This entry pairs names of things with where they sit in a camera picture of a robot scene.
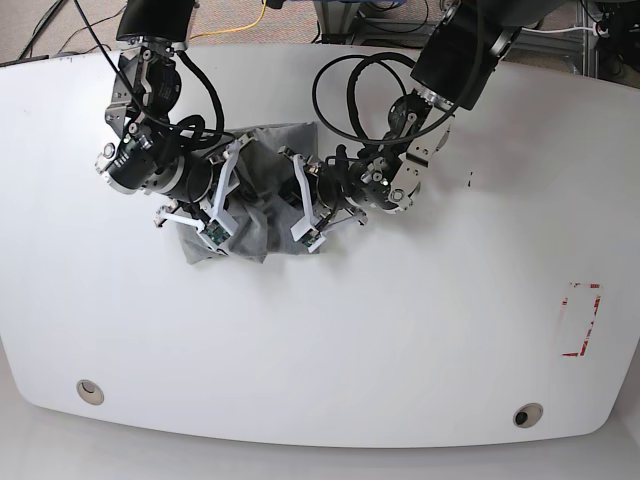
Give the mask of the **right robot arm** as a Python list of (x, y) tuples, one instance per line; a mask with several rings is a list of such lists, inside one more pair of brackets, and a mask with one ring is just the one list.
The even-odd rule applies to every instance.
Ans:
[[(169, 198), (156, 215), (158, 226), (180, 223), (219, 246), (238, 229), (228, 197), (240, 185), (235, 169), (246, 143), (226, 131), (215, 87), (186, 52), (197, 7), (195, 1), (126, 3), (116, 34), (123, 49), (110, 64), (115, 81), (104, 114), (117, 140), (105, 145), (96, 170), (120, 193)], [(171, 121), (183, 87), (179, 65), (208, 94), (213, 127), (200, 114)]]

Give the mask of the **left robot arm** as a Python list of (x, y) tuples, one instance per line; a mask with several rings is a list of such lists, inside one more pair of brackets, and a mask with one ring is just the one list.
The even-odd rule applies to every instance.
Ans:
[[(293, 238), (315, 249), (327, 232), (340, 226), (335, 218), (340, 211), (363, 224), (367, 207), (387, 213), (410, 208), (431, 158), (446, 143), (456, 111), (474, 108), (522, 29), (553, 8), (547, 1), (455, 1), (417, 59), (396, 52), (356, 56), (346, 86), (353, 131), (342, 131), (324, 115), (318, 118), (331, 132), (361, 143), (362, 149), (351, 157), (340, 145), (315, 168), (301, 155), (281, 151), (293, 163), (303, 208), (302, 219), (291, 229)], [(356, 85), (369, 66), (391, 62), (409, 67), (419, 86), (394, 102), (387, 133), (373, 139), (360, 121)]]

